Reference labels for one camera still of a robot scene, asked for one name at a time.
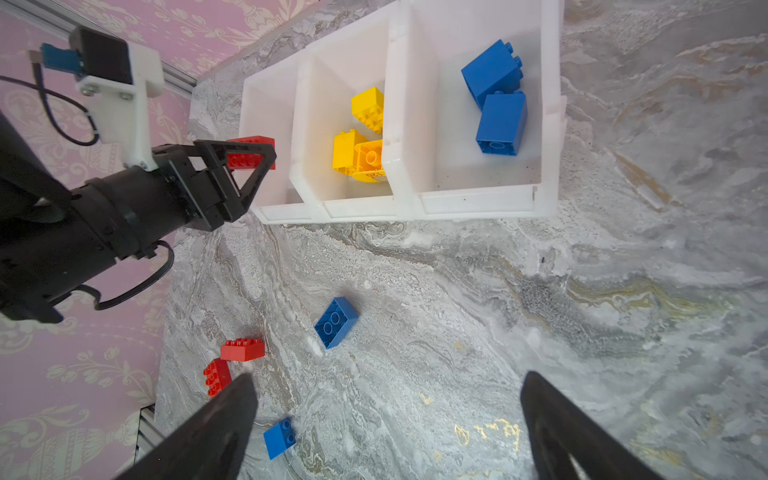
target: white storage bin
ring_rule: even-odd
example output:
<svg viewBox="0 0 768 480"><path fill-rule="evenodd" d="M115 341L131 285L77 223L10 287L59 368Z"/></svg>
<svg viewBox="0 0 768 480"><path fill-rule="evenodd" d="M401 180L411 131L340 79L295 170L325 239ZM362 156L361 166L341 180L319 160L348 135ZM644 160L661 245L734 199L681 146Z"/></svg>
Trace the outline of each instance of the white storage bin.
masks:
<svg viewBox="0 0 768 480"><path fill-rule="evenodd" d="M398 218L387 182L359 182L333 170L331 164L337 134L355 128L369 141L382 138L353 117L352 97L377 87L384 93L386 116L389 31L396 27L399 6L398 2L387 5L304 51L296 90L290 178L317 221Z"/></svg>
<svg viewBox="0 0 768 480"><path fill-rule="evenodd" d="M398 202L416 218L540 217L557 208L564 98L559 0L412 0L390 56L383 158ZM528 122L516 157L483 154L481 112L461 70L492 43L522 60Z"/></svg>
<svg viewBox="0 0 768 480"><path fill-rule="evenodd" d="M306 223L310 209L290 183L290 155L296 81L303 52L251 75L243 83L240 137L261 135L275 139L275 170L270 170L251 204L264 223ZM252 170L236 170L233 176L242 185Z"/></svg>
<svg viewBox="0 0 768 480"><path fill-rule="evenodd" d="M399 0L248 78L240 135L275 137L279 172L270 172L274 182L267 176L254 211L265 223L554 214L565 134L562 18L561 0ZM480 151L481 112L461 73L499 39L512 43L525 75L517 157ZM351 112L352 97L371 87L385 96L383 136ZM333 139L352 128L383 139L388 184L332 169ZM288 159L289 171L280 170Z"/></svg>

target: floral wallpaper pattern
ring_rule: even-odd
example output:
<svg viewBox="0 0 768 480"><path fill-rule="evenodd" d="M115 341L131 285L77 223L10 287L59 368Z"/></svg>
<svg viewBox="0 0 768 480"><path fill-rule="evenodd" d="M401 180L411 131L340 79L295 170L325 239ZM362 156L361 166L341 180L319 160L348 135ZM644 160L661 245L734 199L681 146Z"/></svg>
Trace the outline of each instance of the floral wallpaper pattern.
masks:
<svg viewBox="0 0 768 480"><path fill-rule="evenodd" d="M200 77L318 0L56 0Z"/></svg>
<svg viewBox="0 0 768 480"><path fill-rule="evenodd" d="M0 11L2 74L31 81L26 56L42 42L67 42ZM84 102L69 74L45 71L46 86ZM51 109L68 134L86 139L79 111L56 98ZM187 136L189 100L166 91L150 102L153 144ZM0 82L0 110L67 187L122 168L119 148L80 147L48 123L37 94ZM141 282L165 261L129 259L89 284L111 298ZM170 279L115 308L96 312L82 292L58 305L65 320L45 325L0 315L0 478L112 478L133 463L138 412L154 402L164 306Z"/></svg>

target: gray marble countertop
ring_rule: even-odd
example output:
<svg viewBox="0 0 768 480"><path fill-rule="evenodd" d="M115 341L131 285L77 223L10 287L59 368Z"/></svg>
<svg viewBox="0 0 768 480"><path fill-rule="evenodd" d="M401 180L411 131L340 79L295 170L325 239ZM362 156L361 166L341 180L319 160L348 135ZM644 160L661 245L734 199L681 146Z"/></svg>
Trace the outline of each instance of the gray marble countertop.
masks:
<svg viewBox="0 0 768 480"><path fill-rule="evenodd" d="M328 2L202 81L193 135L235 137L246 76L385 3ZM231 366L260 403L241 478L535 478L531 369L665 478L768 478L767 18L568 0L554 218L180 232L160 425L205 404L226 339L260 336ZM325 351L334 296L360 319Z"/></svg>

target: lego stud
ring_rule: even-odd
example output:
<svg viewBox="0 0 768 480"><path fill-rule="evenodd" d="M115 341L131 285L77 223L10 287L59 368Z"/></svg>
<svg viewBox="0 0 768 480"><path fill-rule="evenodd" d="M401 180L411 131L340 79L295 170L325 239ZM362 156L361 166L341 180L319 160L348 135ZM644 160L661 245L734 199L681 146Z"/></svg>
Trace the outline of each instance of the lego stud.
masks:
<svg viewBox="0 0 768 480"><path fill-rule="evenodd" d="M379 154L377 154L375 151L371 150L366 155L366 162L368 162L368 165L376 165L376 164L378 164L379 163Z"/></svg>

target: blue lego brick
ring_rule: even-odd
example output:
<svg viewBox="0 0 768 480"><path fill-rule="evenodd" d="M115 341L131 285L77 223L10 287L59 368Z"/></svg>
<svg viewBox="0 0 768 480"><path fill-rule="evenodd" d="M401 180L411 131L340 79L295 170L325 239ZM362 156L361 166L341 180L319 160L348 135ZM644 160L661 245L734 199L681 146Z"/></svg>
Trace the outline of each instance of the blue lego brick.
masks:
<svg viewBox="0 0 768 480"><path fill-rule="evenodd" d="M280 420L277 425L264 432L264 443L266 443L266 452L270 455L270 460L274 460L294 446L296 437L293 435L290 420Z"/></svg>
<svg viewBox="0 0 768 480"><path fill-rule="evenodd" d="M495 91L511 94L520 88L522 66L520 57L512 57L512 45L499 40L462 68L464 81L480 110L489 94Z"/></svg>
<svg viewBox="0 0 768 480"><path fill-rule="evenodd" d="M80 55L74 50L61 50L44 43L40 45L40 53L43 55L43 66L46 68L76 75L83 72Z"/></svg>
<svg viewBox="0 0 768 480"><path fill-rule="evenodd" d="M328 350L344 340L355 322L357 322L357 312L346 298L338 296L333 299L328 310L315 323L315 331Z"/></svg>
<svg viewBox="0 0 768 480"><path fill-rule="evenodd" d="M517 155L523 137L528 106L525 94L497 92L485 98L475 139L484 154Z"/></svg>

